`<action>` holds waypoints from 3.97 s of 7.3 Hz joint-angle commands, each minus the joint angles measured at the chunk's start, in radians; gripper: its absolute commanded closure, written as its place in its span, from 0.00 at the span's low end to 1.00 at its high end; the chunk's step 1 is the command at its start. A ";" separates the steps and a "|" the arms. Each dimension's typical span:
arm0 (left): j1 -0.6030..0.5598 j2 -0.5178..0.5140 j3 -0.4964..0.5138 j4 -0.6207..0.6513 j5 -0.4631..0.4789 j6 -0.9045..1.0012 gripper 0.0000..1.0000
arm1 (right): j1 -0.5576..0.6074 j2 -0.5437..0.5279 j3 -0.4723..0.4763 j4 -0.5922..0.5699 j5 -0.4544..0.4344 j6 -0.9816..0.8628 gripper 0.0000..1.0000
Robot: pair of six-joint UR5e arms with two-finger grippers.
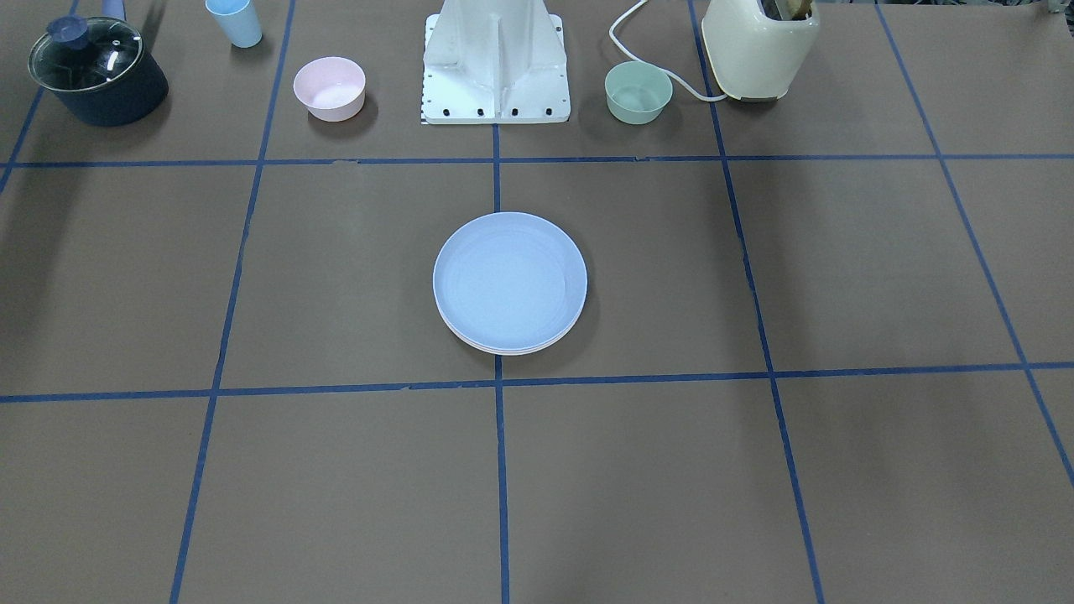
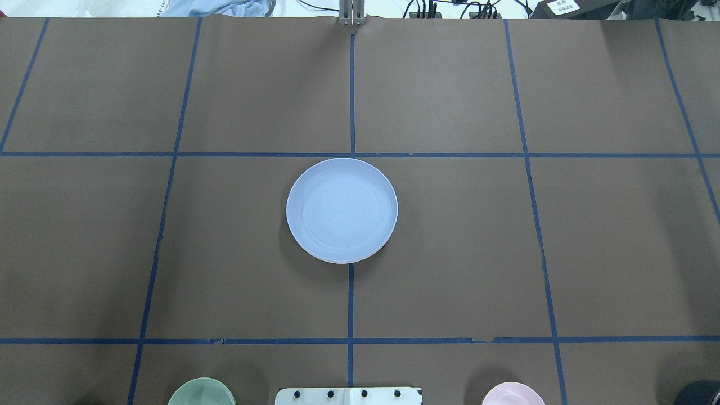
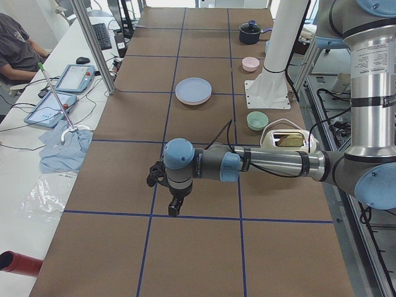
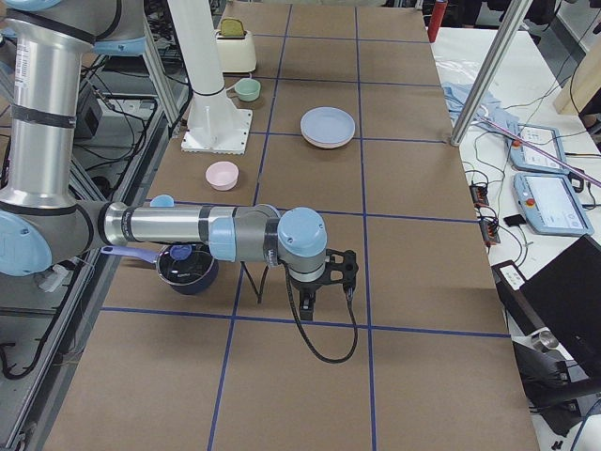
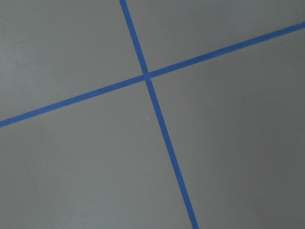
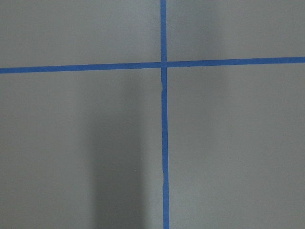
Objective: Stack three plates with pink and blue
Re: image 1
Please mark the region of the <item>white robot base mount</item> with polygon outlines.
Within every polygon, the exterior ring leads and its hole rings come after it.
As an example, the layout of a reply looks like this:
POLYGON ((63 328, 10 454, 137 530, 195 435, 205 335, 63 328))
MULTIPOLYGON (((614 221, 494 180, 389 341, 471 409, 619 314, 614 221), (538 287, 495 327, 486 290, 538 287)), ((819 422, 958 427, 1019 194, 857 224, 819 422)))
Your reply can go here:
POLYGON ((545 1, 445 1, 425 20, 426 125, 567 123, 564 24, 545 1))

